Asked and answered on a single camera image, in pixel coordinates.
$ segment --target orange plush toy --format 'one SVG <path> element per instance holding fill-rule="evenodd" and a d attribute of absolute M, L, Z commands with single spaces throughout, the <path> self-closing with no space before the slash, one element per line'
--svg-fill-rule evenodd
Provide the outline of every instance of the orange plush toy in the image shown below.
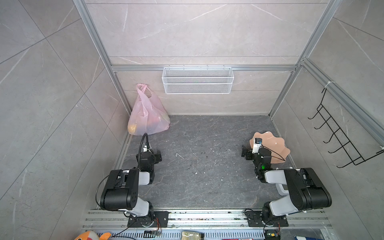
<path fill-rule="evenodd" d="M 104 233 L 103 235 L 97 236 L 96 233 L 92 231 L 87 231 L 85 233 L 80 234 L 77 238 L 74 240 L 108 240 L 108 238 L 111 236 L 109 232 Z"/>

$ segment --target wall tile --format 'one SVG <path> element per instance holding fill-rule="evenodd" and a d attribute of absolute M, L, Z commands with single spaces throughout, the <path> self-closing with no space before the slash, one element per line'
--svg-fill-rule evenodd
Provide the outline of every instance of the wall tile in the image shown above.
<path fill-rule="evenodd" d="M 108 124 L 108 127 L 112 131 L 113 135 L 115 135 L 119 143 L 122 143 L 125 133 L 127 131 L 128 120 L 129 114 L 125 109 L 122 101 L 120 101 L 118 107 L 116 108 L 111 118 L 111 121 Z"/>
<path fill-rule="evenodd" d="M 335 18 L 384 39 L 384 1 L 382 0 L 344 0 Z"/>
<path fill-rule="evenodd" d="M 0 196 L 83 95 L 46 40 L 0 64 Z"/>
<path fill-rule="evenodd" d="M 328 151 L 332 152 L 337 149 L 340 144 L 335 137 L 328 144 L 323 142 L 329 140 L 332 132 L 327 126 L 323 126 L 319 130 L 314 129 L 314 127 L 319 127 L 324 122 L 320 116 L 315 117 L 313 120 L 308 119 L 308 117 L 311 118 L 316 113 L 316 108 L 323 96 L 321 94 L 322 90 L 323 86 L 307 71 L 303 71 L 292 85 L 286 100 L 308 131 L 371 236 L 374 239 L 380 239 L 380 234 L 383 231 L 383 226 L 380 224 L 383 211 L 377 211 L 377 209 L 384 209 L 382 200 L 384 199 L 383 176 L 381 174 L 384 171 L 382 165 L 384 155 L 377 156 L 358 166 L 350 164 L 341 169 L 336 167 L 350 162 L 346 153 L 343 150 L 334 154 L 328 153 Z M 373 137 L 329 93 L 326 93 L 323 105 L 365 159 L 381 150 Z M 358 157 L 352 145 L 346 145 L 346 149 L 352 158 Z"/>
<path fill-rule="evenodd" d="M 384 124 L 383 54 L 384 41 L 332 19 L 310 59 Z"/>
<path fill-rule="evenodd" d="M 235 71 L 232 91 L 281 90 L 289 71 Z M 138 83 L 145 83 L 153 91 L 163 91 L 161 71 L 118 72 L 124 90 L 136 90 Z"/>
<path fill-rule="evenodd" d="M 104 64 L 83 21 L 78 20 L 47 39 L 82 90 L 87 91 Z"/>
<path fill-rule="evenodd" d="M 339 239 L 372 239 L 287 101 L 282 102 L 273 121 L 284 138 L 286 146 L 291 150 L 296 166 L 313 168 L 329 191 L 332 205 L 324 208 L 324 211 Z"/>
<path fill-rule="evenodd" d="M 18 0 L 0 2 L 0 63 L 44 38 Z"/>
<path fill-rule="evenodd" d="M 108 75 L 107 70 L 103 70 L 99 77 L 85 93 L 104 121 L 108 124 L 115 112 L 120 96 Z"/>
<path fill-rule="evenodd" d="M 265 0 L 85 0 L 86 3 L 178 3 L 178 4 L 215 4 L 215 3 L 265 3 Z M 327 3 L 327 0 L 270 0 L 268 3 Z"/>
<path fill-rule="evenodd" d="M 49 239 L 106 128 L 84 95 L 0 200 L 4 239 Z"/>
<path fill-rule="evenodd" d="M 125 91 L 133 106 L 137 91 Z M 280 91 L 232 91 L 229 94 L 165 94 L 155 91 L 169 115 L 267 115 Z"/>
<path fill-rule="evenodd" d="M 298 56 L 325 6 L 88 4 L 110 56 L 149 57 Z"/>
<path fill-rule="evenodd" d="M 20 0 L 44 36 L 80 18 L 72 0 Z"/>
<path fill-rule="evenodd" d="M 63 213 L 50 237 L 51 240 L 75 239 L 81 232 L 82 215 L 89 209 L 95 209 L 94 194 L 99 183 L 111 170 L 120 148 L 119 142 L 109 128 L 105 130 L 96 150 L 84 169 Z"/>
<path fill-rule="evenodd" d="M 258 57 L 109 57 L 112 64 L 293 64 L 299 56 Z"/>

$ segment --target pink plastic bag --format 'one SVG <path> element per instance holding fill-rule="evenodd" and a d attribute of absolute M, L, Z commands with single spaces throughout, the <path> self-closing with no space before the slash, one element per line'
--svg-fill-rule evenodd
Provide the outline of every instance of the pink plastic bag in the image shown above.
<path fill-rule="evenodd" d="M 141 136 L 144 133 L 154 134 L 167 130 L 169 117 L 159 97 L 146 84 L 139 83 L 136 89 L 139 95 L 129 117 L 128 132 L 132 135 Z M 145 95 L 146 89 L 150 91 L 151 97 Z"/>

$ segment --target white zip tie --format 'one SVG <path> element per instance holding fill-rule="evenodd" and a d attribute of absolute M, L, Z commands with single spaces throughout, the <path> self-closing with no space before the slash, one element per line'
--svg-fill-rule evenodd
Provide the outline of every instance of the white zip tie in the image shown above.
<path fill-rule="evenodd" d="M 324 88 L 327 88 L 328 84 L 330 84 L 330 83 L 335 83 L 335 82 L 332 82 L 332 81 L 328 81 L 328 83 L 325 85 L 325 87 L 324 87 Z"/>

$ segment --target white wire mesh basket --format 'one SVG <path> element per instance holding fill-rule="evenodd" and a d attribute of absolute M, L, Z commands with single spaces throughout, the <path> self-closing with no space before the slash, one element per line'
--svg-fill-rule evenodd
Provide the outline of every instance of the white wire mesh basket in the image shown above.
<path fill-rule="evenodd" d="M 233 71 L 225 66 L 165 67 L 166 94 L 230 93 Z"/>

